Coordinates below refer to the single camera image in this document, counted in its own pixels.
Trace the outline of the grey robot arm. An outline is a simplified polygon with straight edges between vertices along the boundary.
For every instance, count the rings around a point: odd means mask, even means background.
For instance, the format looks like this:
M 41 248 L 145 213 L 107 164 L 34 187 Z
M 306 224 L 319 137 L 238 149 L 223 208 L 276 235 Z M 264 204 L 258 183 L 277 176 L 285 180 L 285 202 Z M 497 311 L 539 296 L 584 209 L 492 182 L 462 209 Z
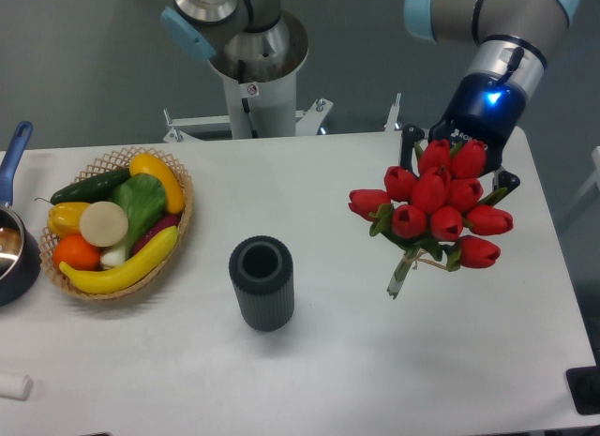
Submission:
M 476 55 L 440 121 L 428 132 L 405 128 L 399 162 L 409 167 L 420 140 L 487 146 L 493 189 L 510 193 L 519 178 L 503 149 L 580 0 L 404 0 L 417 38 L 470 41 Z M 161 13 L 172 42 L 221 77 L 235 139 L 295 136 L 296 74 L 308 56 L 303 24 L 281 0 L 173 0 Z

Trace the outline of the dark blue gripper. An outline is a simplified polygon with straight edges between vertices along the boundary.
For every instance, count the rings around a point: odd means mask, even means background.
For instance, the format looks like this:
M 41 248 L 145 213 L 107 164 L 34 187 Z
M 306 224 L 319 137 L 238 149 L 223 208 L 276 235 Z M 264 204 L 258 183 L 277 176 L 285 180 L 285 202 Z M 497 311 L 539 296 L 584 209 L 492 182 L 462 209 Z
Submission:
M 524 93 L 512 84 L 497 84 L 483 73 L 462 79 L 441 120 L 428 132 L 431 143 L 447 140 L 450 144 L 477 140 L 484 143 L 487 161 L 484 173 L 493 173 L 492 196 L 504 198 L 520 186 L 520 178 L 506 169 L 498 169 L 503 161 L 503 149 L 526 106 Z M 425 132 L 415 124 L 401 130 L 399 166 L 413 167 L 413 150 L 425 138 Z

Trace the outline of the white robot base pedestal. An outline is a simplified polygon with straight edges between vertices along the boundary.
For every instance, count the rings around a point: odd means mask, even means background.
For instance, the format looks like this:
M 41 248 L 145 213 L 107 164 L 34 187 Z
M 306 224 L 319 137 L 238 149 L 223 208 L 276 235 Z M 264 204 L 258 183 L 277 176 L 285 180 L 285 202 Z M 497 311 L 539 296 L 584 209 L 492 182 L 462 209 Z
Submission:
M 193 142 L 214 133 L 227 133 L 234 140 L 316 136 L 326 133 L 325 121 L 334 103 L 318 97 L 305 110 L 296 108 L 296 74 L 259 83 L 242 83 L 221 76 L 228 113 L 207 117 L 171 118 L 164 110 L 165 143 Z

